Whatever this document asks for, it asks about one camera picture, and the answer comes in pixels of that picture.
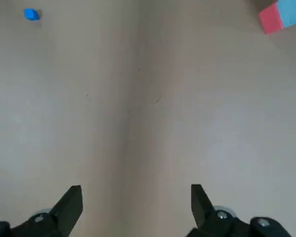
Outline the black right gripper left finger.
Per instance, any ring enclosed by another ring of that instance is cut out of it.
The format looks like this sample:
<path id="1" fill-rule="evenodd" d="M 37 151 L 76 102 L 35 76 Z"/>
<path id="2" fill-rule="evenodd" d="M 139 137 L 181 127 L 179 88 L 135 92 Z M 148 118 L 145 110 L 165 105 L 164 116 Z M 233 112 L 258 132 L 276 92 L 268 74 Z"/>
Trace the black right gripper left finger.
<path id="1" fill-rule="evenodd" d="M 82 212 L 82 189 L 74 185 L 47 213 L 38 213 L 13 228 L 0 221 L 0 237 L 68 237 Z"/>

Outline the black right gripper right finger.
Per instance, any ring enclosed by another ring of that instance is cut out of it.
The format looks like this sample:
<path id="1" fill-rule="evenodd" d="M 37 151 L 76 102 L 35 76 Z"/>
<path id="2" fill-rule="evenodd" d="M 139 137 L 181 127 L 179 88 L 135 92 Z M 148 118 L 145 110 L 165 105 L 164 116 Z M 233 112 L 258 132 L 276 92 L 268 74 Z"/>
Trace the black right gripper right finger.
<path id="1" fill-rule="evenodd" d="M 243 222 L 223 209 L 215 209 L 200 184 L 191 185 L 191 210 L 197 227 L 187 237 L 290 237 L 289 232 L 269 217 Z"/>

